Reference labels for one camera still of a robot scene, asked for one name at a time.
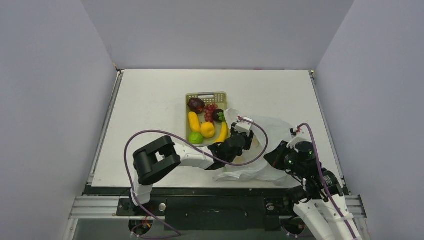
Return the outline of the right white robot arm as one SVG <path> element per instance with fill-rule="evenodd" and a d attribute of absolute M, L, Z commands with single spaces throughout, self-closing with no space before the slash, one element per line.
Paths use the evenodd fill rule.
<path fill-rule="evenodd" d="M 317 240 L 360 240 L 336 175 L 324 168 L 313 142 L 282 141 L 264 155 L 275 169 L 300 181 L 282 199 L 283 209 L 299 217 Z"/>

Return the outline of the white plastic bag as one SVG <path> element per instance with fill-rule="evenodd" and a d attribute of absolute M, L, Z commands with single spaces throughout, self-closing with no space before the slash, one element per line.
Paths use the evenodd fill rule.
<path fill-rule="evenodd" d="M 275 117 L 260 115 L 247 115 L 249 120 L 256 123 L 251 127 L 254 133 L 250 150 L 244 151 L 241 156 L 236 157 L 235 164 L 247 163 L 256 158 L 265 148 L 264 154 L 269 154 L 276 150 L 282 141 L 290 142 L 293 138 L 290 129 L 293 127 L 289 123 Z M 253 163 L 244 166 L 226 165 L 219 174 L 213 177 L 216 182 L 270 182 L 275 186 L 283 187 L 287 183 L 287 174 L 282 170 L 277 170 L 265 160 L 265 156 Z"/>

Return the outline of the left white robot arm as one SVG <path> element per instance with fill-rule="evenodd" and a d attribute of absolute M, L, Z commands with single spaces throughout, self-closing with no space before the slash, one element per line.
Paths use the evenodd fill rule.
<path fill-rule="evenodd" d="M 162 180 L 177 167 L 194 167 L 206 171 L 233 166 L 236 157 L 251 148 L 254 133 L 231 130 L 231 136 L 209 146 L 194 147 L 176 144 L 173 134 L 162 131 L 162 136 L 136 150 L 133 167 L 136 177 L 131 184 L 129 208 L 136 215 L 143 215 L 149 209 L 153 184 Z"/>

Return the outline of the fake dark red fruit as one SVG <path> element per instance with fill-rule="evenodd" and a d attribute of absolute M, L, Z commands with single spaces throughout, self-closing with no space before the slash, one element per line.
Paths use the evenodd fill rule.
<path fill-rule="evenodd" d="M 205 108 L 205 103 L 200 98 L 192 97 L 187 102 L 187 107 L 191 112 L 201 114 Z"/>

